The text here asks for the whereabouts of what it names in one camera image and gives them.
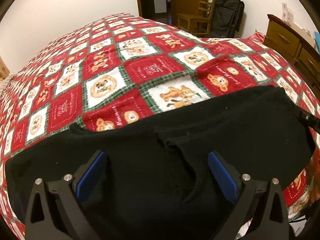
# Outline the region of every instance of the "black towel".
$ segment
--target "black towel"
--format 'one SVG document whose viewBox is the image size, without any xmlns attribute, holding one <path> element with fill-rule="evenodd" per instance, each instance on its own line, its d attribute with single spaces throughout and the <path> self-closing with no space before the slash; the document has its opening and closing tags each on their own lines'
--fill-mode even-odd
<svg viewBox="0 0 320 240">
<path fill-rule="evenodd" d="M 9 200 L 24 221 L 31 188 L 73 174 L 95 150 L 109 166 L 81 203 L 103 239 L 205 239 L 228 216 L 205 156 L 218 152 L 256 179 L 290 184 L 315 144 L 281 88 L 261 86 L 156 114 L 123 128 L 92 132 L 72 125 L 8 160 Z"/>
</svg>

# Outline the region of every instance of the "chair backrest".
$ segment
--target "chair backrest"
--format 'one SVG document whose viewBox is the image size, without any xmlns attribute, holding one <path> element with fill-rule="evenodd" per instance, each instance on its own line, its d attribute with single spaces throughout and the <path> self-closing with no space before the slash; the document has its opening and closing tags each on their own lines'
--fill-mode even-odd
<svg viewBox="0 0 320 240">
<path fill-rule="evenodd" d="M 200 0 L 198 15 L 212 19 L 215 1 L 216 0 L 212 0 L 210 2 L 209 0 Z"/>
</svg>

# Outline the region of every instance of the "red and white checkered blanket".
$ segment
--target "red and white checkered blanket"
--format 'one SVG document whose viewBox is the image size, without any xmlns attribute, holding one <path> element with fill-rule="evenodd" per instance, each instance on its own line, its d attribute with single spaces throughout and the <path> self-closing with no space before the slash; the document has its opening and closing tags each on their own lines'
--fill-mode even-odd
<svg viewBox="0 0 320 240">
<path fill-rule="evenodd" d="M 12 79 L 0 103 L 0 214 L 12 231 L 24 238 L 24 226 L 10 207 L 5 162 L 73 122 L 97 131 L 116 129 L 267 84 L 284 87 L 293 102 L 320 117 L 312 91 L 294 67 L 261 43 L 263 38 L 257 33 L 248 39 L 199 39 L 123 13 L 48 44 Z M 318 152 L 320 138 L 312 134 Z M 284 191 L 289 218 L 318 198 L 317 152 Z"/>
</svg>

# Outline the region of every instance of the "bedspread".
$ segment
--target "bedspread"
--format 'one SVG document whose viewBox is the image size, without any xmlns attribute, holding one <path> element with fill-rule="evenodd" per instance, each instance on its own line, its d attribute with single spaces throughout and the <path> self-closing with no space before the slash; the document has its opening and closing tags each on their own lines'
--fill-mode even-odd
<svg viewBox="0 0 320 240">
<path fill-rule="evenodd" d="M 320 117 L 319 102 L 298 72 L 258 37 L 199 39 L 122 13 L 49 43 L 12 79 L 0 103 L 0 214 L 12 231 L 24 238 L 8 200 L 5 162 L 73 122 L 96 131 L 116 129 L 268 84 L 283 87 L 295 104 Z M 313 161 L 284 191 L 289 219 L 319 198 L 314 176 L 320 138 L 311 133 L 317 144 Z"/>
</svg>

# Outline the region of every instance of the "black suitcase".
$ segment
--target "black suitcase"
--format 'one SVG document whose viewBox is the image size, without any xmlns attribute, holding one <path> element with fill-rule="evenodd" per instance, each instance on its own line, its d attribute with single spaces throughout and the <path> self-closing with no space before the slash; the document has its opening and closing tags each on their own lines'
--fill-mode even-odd
<svg viewBox="0 0 320 240">
<path fill-rule="evenodd" d="M 233 38 L 239 31 L 244 3 L 241 0 L 216 0 L 211 25 L 211 38 Z"/>
</svg>

